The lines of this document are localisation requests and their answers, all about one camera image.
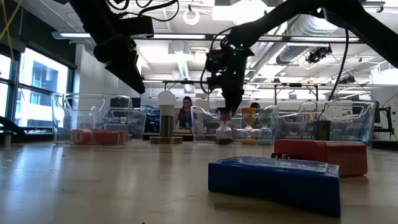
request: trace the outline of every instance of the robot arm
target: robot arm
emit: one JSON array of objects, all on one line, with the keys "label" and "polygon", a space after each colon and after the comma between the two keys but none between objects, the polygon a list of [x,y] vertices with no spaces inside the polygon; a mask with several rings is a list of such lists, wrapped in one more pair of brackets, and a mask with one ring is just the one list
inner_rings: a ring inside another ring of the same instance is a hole
[{"label": "robot arm", "polygon": [[97,60],[105,63],[107,70],[138,93],[144,93],[133,38],[153,37],[152,19],[147,16],[123,19],[125,14],[113,13],[105,0],[69,0],[69,3],[81,19],[84,30],[96,42],[93,53]]},{"label": "robot arm", "polygon": [[221,50],[207,55],[206,69],[209,89],[221,88],[226,106],[239,106],[243,91],[244,70],[250,46],[265,33],[298,14],[324,18],[332,24],[350,30],[393,66],[398,67],[398,34],[368,14],[360,0],[288,0],[262,18],[236,26],[226,36]]}]

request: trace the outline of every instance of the clear plastic bin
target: clear plastic bin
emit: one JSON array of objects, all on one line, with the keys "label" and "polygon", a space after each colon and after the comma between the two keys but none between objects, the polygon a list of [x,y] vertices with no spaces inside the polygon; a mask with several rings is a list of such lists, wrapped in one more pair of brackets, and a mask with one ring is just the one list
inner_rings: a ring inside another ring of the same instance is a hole
[{"label": "clear plastic bin", "polygon": [[314,139],[314,121],[330,121],[331,141],[371,145],[375,104],[360,101],[311,101],[298,113],[279,117],[278,138]]},{"label": "clear plastic bin", "polygon": [[[277,137],[279,107],[268,106],[262,110],[272,111],[269,113],[270,120],[267,126],[272,131],[272,138],[275,140]],[[192,106],[191,113],[193,141],[197,143],[216,143],[216,130],[220,124],[215,114],[210,114],[199,106]],[[246,125],[239,109],[233,115],[228,126],[232,129],[233,143],[240,144],[240,140],[246,137],[243,132]],[[260,136],[259,130],[262,128],[262,124],[258,121],[258,115],[252,127],[254,128],[256,139],[258,139]]]},{"label": "clear plastic bin", "polygon": [[55,144],[125,144],[142,140],[146,114],[128,96],[52,93]]}]

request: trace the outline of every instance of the lid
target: lid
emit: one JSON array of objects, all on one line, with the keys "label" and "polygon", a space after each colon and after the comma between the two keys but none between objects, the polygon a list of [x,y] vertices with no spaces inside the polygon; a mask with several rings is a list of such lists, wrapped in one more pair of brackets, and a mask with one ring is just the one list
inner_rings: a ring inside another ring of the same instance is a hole
[{"label": "lid", "polygon": [[299,161],[292,159],[271,159],[253,156],[238,156],[220,161],[222,164],[257,167],[259,169],[286,170],[313,174],[325,174],[328,164],[326,162]]},{"label": "lid", "polygon": [[217,112],[220,112],[220,113],[229,113],[229,112],[231,112],[231,108],[219,107],[219,108],[217,108]]}]

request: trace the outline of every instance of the window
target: window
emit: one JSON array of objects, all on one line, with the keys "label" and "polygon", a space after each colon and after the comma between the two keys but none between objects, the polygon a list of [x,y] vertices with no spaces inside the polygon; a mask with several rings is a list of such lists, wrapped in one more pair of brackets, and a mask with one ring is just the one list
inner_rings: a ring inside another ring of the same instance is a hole
[{"label": "window", "polygon": [[9,79],[11,58],[0,55],[0,78]]},{"label": "window", "polygon": [[7,106],[7,93],[8,86],[6,84],[0,84],[0,116],[6,116]]},{"label": "window", "polygon": [[18,89],[15,123],[18,121],[21,127],[51,128],[50,92],[67,91],[68,73],[68,67],[26,49],[25,53],[21,54],[19,81],[27,86],[23,86],[22,91],[21,88]]},{"label": "window", "polygon": [[52,120],[51,121],[41,121],[41,120],[27,120],[27,127],[31,128],[52,128]]},{"label": "window", "polygon": [[23,84],[65,93],[68,83],[68,67],[31,49],[21,54],[19,81]]},{"label": "window", "polygon": [[20,126],[21,125],[21,119],[15,119],[15,124]]},{"label": "window", "polygon": [[36,123],[42,124],[41,126],[37,125],[38,128],[51,128],[51,126],[45,127],[44,125],[48,123],[47,121],[52,122],[51,96],[24,88],[22,92],[20,89],[19,93],[23,94],[21,94],[21,101],[17,101],[15,119],[21,120],[20,126],[35,127],[36,121]]}]

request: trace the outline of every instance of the wooden table surface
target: wooden table surface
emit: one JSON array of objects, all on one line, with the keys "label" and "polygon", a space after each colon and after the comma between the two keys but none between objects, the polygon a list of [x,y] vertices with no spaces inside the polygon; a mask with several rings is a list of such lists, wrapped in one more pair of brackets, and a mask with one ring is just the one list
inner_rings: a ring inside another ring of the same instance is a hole
[{"label": "wooden table surface", "polygon": [[207,164],[271,147],[55,146],[0,149],[0,223],[398,223],[398,154],[368,151],[341,180],[341,218],[207,191]]}]

